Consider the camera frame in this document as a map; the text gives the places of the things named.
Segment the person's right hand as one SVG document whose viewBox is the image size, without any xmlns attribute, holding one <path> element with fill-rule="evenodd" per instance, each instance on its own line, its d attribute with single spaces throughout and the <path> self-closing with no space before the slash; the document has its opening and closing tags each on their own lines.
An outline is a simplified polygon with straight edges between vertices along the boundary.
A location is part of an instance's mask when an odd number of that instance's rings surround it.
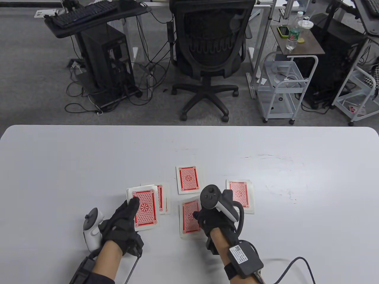
<svg viewBox="0 0 379 284">
<path fill-rule="evenodd" d="M 221 191 L 215 184 L 204 187 L 200 194 L 201 209 L 193 213 L 199 226 L 209 236 L 214 228 L 226 229 L 239 237 L 244 224 L 244 208 L 233 200 L 233 191 Z"/>
</svg>

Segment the person's left hand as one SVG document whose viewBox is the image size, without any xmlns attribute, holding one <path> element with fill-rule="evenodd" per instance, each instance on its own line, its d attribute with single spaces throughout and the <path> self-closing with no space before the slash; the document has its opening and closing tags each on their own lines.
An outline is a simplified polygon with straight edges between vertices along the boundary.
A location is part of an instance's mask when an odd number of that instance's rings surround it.
<svg viewBox="0 0 379 284">
<path fill-rule="evenodd" d="M 99 226 L 102 235 L 101 247 L 107 241 L 113 241 L 122 250 L 123 255 L 127 253 L 136 257 L 142 256 L 144 243 L 134 227 L 134 218 L 139 207 L 138 197 L 125 200 L 110 219 L 103 221 Z"/>
</svg>

